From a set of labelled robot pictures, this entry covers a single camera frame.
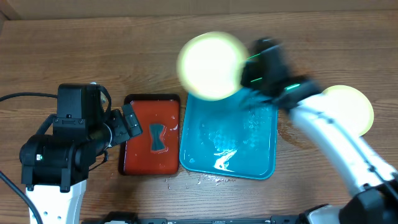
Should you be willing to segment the yellow plate back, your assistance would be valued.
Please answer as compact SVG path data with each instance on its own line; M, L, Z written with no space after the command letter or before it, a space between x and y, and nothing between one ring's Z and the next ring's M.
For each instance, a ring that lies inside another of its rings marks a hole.
M242 86L241 76L249 52L235 36L207 32L189 40L180 50L176 72L183 88L199 99L225 99Z

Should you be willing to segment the yellow plate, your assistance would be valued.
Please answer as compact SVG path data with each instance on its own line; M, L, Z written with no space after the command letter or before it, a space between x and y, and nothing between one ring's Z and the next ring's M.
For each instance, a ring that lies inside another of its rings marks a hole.
M225 99L242 86L241 76L249 52L235 36L207 32L189 40L180 50L176 72L183 88L199 99Z
M331 101L332 113L353 133L366 134L374 122L374 110L368 98L347 85L330 86L323 91Z

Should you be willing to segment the yellow plate front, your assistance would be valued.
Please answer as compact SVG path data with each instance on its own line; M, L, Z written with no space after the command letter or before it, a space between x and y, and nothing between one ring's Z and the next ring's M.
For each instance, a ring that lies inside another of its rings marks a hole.
M331 101L332 113L353 133L366 134L374 122L374 110L368 98L347 85L330 86L323 91Z

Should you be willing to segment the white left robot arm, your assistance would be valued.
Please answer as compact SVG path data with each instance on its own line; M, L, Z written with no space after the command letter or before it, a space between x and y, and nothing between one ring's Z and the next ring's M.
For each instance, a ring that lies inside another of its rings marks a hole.
M21 147L21 182L31 201L31 223L78 223L90 171L108 150L140 135L131 105L121 110L58 105Z

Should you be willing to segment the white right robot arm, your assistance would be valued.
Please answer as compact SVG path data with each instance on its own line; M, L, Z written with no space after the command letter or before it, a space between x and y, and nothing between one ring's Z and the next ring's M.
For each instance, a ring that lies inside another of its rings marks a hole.
M255 41L242 86L284 110L338 171L351 195L344 206L310 208L297 223L397 223L397 170L333 114L332 99L309 77L295 76L278 42Z

